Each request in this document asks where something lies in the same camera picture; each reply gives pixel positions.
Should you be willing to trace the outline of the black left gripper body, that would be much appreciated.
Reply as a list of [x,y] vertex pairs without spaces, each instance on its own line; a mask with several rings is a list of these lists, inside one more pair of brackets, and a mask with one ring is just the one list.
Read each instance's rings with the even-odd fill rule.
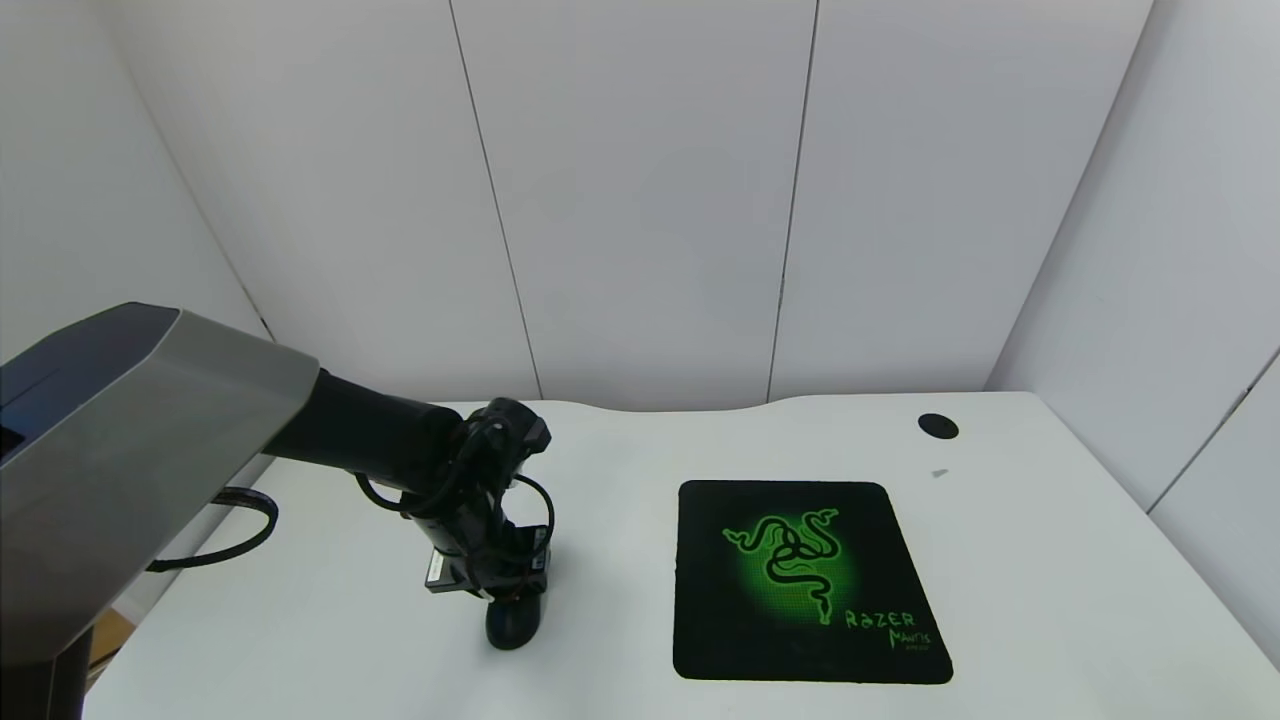
[[548,587],[550,524],[517,527],[492,510],[439,515],[404,512],[431,542],[425,587],[466,592],[490,602],[543,594]]

